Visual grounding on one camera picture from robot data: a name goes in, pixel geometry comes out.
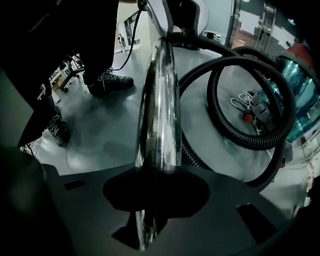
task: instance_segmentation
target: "floor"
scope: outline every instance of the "floor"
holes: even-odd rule
[[[119,68],[128,52],[114,56],[113,68]],[[197,65],[215,58],[214,55],[174,49],[179,78]],[[119,75],[131,76],[135,87],[114,92],[104,99],[88,92],[82,77],[74,78],[69,92],[60,95],[57,104],[71,130],[66,148],[58,147],[46,130],[38,140],[36,158],[54,165],[60,175],[92,172],[129,164],[134,161],[138,115],[149,55],[137,49]],[[265,151],[243,149],[223,138],[207,113],[207,82],[209,74],[196,80],[181,98],[183,131],[198,155],[216,172],[249,181],[260,175],[269,163]],[[251,125],[241,119],[241,112],[229,99],[256,88],[246,71],[237,66],[225,68],[218,83],[219,103],[228,120],[238,129],[254,133]],[[307,177],[307,165],[301,152],[261,194],[277,205],[289,217],[302,195],[302,183]]]

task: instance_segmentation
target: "person's leg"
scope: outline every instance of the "person's leg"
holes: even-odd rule
[[[84,83],[93,95],[128,89],[131,77],[110,70],[114,59],[119,0],[91,0],[78,3],[73,13],[80,17],[81,39],[76,43],[84,64]]]
[[[61,18],[56,12],[59,10],[57,8],[32,30],[15,38],[7,38],[10,41],[6,40],[7,46],[3,47],[5,51],[1,51],[1,66],[34,110],[20,139],[20,146],[39,138],[57,114],[48,79],[67,53],[67,44],[57,40],[65,38],[58,25]],[[42,84],[46,84],[46,93],[39,97]],[[56,125],[51,127],[55,127],[53,135],[56,141],[58,139],[59,146],[65,145],[70,135],[66,129],[59,129],[65,127],[62,119],[56,119]]]

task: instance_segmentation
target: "shoe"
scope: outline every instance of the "shoe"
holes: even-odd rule
[[[93,85],[88,85],[89,92],[96,97],[106,93],[129,89],[134,86],[134,80],[129,76],[119,76],[112,68],[106,69]]]
[[[47,129],[54,138],[55,143],[59,147],[65,147],[70,140],[70,131],[67,123],[63,121],[60,110],[54,111],[54,114],[49,121]]]

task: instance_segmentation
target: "black hose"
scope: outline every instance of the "black hose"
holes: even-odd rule
[[[283,160],[286,143],[285,139],[295,121],[296,104],[294,95],[282,74],[279,73],[270,64],[267,64],[259,59],[239,56],[236,51],[233,51],[219,43],[210,41],[207,38],[199,38],[198,40],[194,41],[193,44],[197,47],[209,49],[231,57],[221,57],[209,60],[189,71],[179,80],[180,95],[183,94],[186,88],[194,80],[207,73],[208,71],[212,71],[207,87],[208,111],[212,122],[213,120],[215,120],[213,124],[216,126],[219,132],[225,135],[234,143],[247,149],[266,150],[275,147],[274,154],[266,170],[258,178],[247,182],[247,184],[255,190],[261,191],[274,179]],[[225,66],[231,65],[240,65],[245,68],[257,80],[259,85],[263,88],[266,96],[268,97],[270,105],[273,107],[272,110],[274,110],[274,117],[276,120],[278,120],[278,122],[276,127],[267,134],[252,135],[239,131],[238,129],[234,128],[223,115],[218,103],[217,85],[219,76],[223,68]],[[272,77],[273,81],[279,87],[280,93],[286,98],[283,99],[283,115],[281,105],[275,97],[275,94],[271,86],[269,85],[269,82],[259,71],[257,71],[257,69]],[[208,165],[206,165],[204,161],[202,161],[202,159],[192,149],[183,132],[182,162],[184,164],[189,164],[212,171],[212,169]]]

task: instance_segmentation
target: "black pants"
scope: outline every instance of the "black pants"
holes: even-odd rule
[[[51,96],[41,101],[37,96],[67,54],[80,53],[87,85],[112,66],[118,4],[119,0],[62,0],[32,30],[10,38],[1,65],[34,110],[20,145],[39,138],[47,127],[53,101]]]

